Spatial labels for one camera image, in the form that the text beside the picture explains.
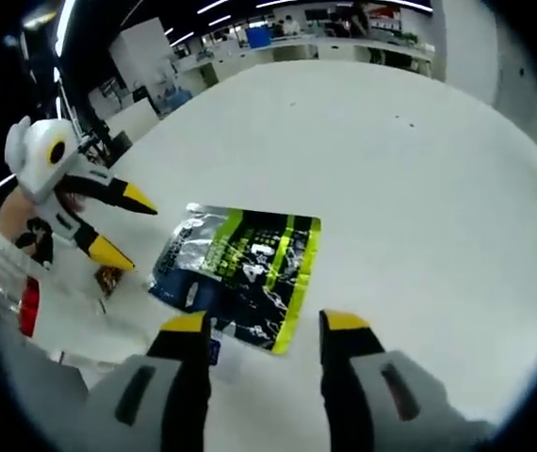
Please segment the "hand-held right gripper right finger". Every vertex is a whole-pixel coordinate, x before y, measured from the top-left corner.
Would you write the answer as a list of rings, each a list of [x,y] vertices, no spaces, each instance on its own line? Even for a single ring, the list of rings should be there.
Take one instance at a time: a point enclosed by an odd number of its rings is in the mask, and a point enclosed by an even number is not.
[[[319,313],[320,391],[333,451],[480,451],[493,427],[452,407],[445,385],[368,322]]]

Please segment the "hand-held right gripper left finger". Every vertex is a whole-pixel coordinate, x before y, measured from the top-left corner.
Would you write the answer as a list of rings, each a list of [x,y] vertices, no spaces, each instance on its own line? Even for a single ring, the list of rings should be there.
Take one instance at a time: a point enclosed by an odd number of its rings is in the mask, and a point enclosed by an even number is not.
[[[89,393],[88,451],[202,451],[211,396],[206,312],[165,322]]]

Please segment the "person's left hand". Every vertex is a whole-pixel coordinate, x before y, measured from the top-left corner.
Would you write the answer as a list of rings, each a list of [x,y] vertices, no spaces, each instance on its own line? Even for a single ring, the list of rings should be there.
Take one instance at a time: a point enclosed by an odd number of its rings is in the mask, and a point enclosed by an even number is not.
[[[16,186],[0,207],[0,250],[19,250],[33,260],[53,259],[55,240],[51,226],[35,204]]]

